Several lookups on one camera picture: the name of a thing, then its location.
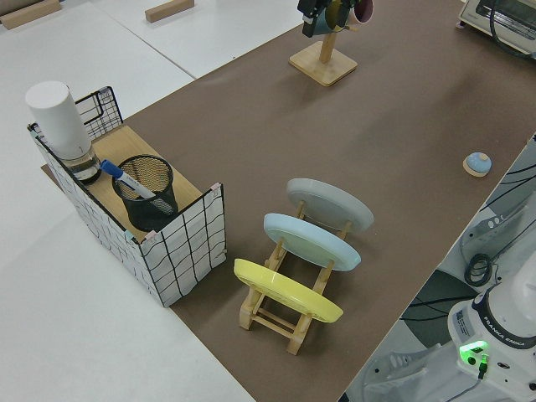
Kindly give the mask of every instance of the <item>green light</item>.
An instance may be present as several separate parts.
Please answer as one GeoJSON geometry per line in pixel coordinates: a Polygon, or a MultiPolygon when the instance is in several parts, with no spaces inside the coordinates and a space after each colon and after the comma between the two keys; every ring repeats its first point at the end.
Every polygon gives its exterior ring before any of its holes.
{"type": "MultiPolygon", "coordinates": [[[[468,343],[467,345],[460,346],[461,360],[467,363],[467,360],[473,355],[473,353],[476,353],[477,351],[481,352],[484,349],[487,349],[487,342],[485,341],[476,341],[473,343],[468,343]]],[[[482,355],[482,362],[487,362],[487,355],[482,355]]]]}

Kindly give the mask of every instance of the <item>pen holder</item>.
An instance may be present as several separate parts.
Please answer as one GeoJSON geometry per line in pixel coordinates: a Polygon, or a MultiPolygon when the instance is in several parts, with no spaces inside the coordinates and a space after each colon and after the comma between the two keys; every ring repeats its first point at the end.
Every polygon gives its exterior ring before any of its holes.
{"type": "Polygon", "coordinates": [[[159,232],[177,217],[173,170],[169,163],[153,155],[137,155],[122,162],[119,168],[156,194],[142,198],[123,182],[112,179],[112,187],[125,204],[128,219],[135,228],[159,232]]]}

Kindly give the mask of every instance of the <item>yellow plate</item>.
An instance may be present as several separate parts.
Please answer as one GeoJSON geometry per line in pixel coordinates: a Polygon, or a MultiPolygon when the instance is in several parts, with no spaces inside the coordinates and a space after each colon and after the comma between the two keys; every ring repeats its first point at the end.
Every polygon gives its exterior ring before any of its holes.
{"type": "Polygon", "coordinates": [[[336,322],[343,310],[301,283],[246,260],[234,260],[234,273],[246,285],[302,314],[322,322],[336,322]]]}

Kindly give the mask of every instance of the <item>white cylinder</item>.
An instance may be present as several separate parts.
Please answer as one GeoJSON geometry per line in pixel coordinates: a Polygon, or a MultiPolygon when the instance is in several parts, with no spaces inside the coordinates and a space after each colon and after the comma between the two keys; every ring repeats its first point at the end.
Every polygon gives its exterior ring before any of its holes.
{"type": "Polygon", "coordinates": [[[57,157],[77,159],[90,150],[91,141],[66,84],[36,84],[26,92],[26,104],[57,157]]]}

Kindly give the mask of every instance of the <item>plate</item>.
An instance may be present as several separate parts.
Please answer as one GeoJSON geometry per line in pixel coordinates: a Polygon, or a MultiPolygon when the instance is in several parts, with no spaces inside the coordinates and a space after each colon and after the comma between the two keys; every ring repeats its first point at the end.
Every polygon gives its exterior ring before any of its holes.
{"type": "Polygon", "coordinates": [[[331,184],[311,178],[293,178],[286,185],[286,193],[296,206],[300,201],[305,202],[307,217],[329,228],[341,230],[351,221],[349,232],[361,232],[374,222],[369,207],[331,184]]]}
{"type": "Polygon", "coordinates": [[[247,260],[234,260],[234,273],[246,285],[285,306],[322,322],[336,322],[343,310],[313,289],[247,260]]]}
{"type": "Polygon", "coordinates": [[[335,271],[351,271],[361,262],[359,253],[344,240],[314,224],[283,214],[265,216],[265,232],[283,248],[315,265],[326,267],[334,261],[335,271]]]}

